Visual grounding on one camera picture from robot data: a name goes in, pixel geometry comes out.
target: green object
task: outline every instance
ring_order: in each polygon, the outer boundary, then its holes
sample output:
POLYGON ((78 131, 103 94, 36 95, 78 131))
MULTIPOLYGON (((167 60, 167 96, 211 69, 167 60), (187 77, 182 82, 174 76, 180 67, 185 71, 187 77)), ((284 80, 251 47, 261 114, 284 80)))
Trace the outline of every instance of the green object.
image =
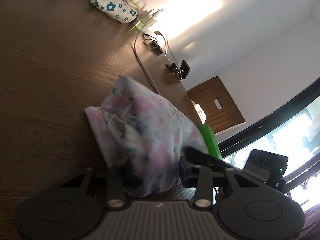
POLYGON ((204 142, 208 148, 209 154, 217 159, 222 160, 222 156, 218 147, 216 137, 211 127, 207 124, 201 124, 198 126, 200 133, 204 139, 204 142))

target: pink fabric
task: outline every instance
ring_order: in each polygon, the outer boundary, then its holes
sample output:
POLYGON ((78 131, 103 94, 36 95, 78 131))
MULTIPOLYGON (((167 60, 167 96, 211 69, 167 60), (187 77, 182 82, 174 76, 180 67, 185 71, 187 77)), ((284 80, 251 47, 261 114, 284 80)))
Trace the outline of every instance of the pink fabric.
POLYGON ((130 195, 160 193, 180 182, 179 159, 185 146, 204 153, 198 128, 167 99, 126 76, 119 76, 100 107, 85 110, 107 165, 130 162, 142 180, 130 195))

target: oval handle hole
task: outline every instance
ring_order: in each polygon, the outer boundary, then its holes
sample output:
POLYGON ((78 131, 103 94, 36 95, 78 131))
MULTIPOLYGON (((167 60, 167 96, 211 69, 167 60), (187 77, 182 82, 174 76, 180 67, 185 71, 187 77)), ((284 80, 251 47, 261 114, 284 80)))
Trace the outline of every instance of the oval handle hole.
POLYGON ((222 104, 220 103, 219 99, 215 98, 214 104, 216 105, 216 107, 217 107, 219 110, 222 110, 223 106, 222 106, 222 104))

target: metal screw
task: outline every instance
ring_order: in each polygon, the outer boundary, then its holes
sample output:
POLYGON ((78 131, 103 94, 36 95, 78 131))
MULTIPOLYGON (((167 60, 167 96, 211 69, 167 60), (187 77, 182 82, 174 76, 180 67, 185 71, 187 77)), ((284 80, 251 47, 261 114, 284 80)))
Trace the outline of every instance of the metal screw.
POLYGON ((196 206, 198 207, 208 207, 211 205, 211 201, 207 199, 198 199, 196 201, 196 206))
POLYGON ((124 203, 120 199, 111 199, 111 200, 109 200, 108 205, 110 207, 119 208, 119 207, 122 207, 124 205, 124 203))

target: white cable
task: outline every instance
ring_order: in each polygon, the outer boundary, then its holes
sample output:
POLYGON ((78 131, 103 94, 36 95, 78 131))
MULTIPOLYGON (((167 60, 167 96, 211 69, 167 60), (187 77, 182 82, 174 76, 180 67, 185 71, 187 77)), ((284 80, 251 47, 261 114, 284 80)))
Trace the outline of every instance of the white cable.
POLYGON ((178 69, 179 69, 179 74, 180 74, 179 76, 180 76, 180 82, 181 82, 181 80, 182 80, 182 72, 181 72, 181 68, 180 68, 180 66, 179 66, 179 64, 178 64, 178 62, 177 62, 177 60, 176 60, 176 58, 174 57, 174 55, 173 55, 173 53, 172 53, 172 51, 171 51, 171 49, 170 49, 170 47, 169 47, 169 41, 168 41, 168 27, 166 27, 166 31, 167 31, 167 34, 166 34, 166 38, 167 38, 167 46, 168 46, 168 49, 169 49, 169 51, 170 51, 170 53, 171 53, 171 55, 172 55, 172 57, 173 57, 174 61, 176 62, 178 69))
POLYGON ((137 60, 138 60, 138 62, 139 62, 139 64, 140 64, 140 66, 142 67, 143 71, 145 72, 145 74, 146 74, 149 82, 151 83, 151 85, 152 85, 153 88, 155 89, 156 93, 159 94, 159 95, 161 95, 161 94, 160 94, 160 91, 159 91, 156 83, 154 82, 154 80, 152 79, 149 71, 148 71, 148 70, 146 69, 146 67, 143 65, 143 63, 141 62, 141 60, 140 60, 140 58, 139 58, 139 56, 138 56, 137 49, 136 49, 136 43, 137 43, 137 39, 138 39, 139 35, 141 34, 143 28, 144 28, 151 20, 153 20, 153 16, 154 16, 157 12, 159 12, 159 11, 161 11, 161 10, 158 9, 155 13, 153 13, 153 14, 151 15, 152 17, 151 17, 149 20, 146 21, 146 23, 142 26, 141 30, 139 31, 136 39, 134 40, 134 44, 133 44, 133 52, 134 52, 134 54, 135 54, 135 56, 136 56, 136 58, 137 58, 137 60))

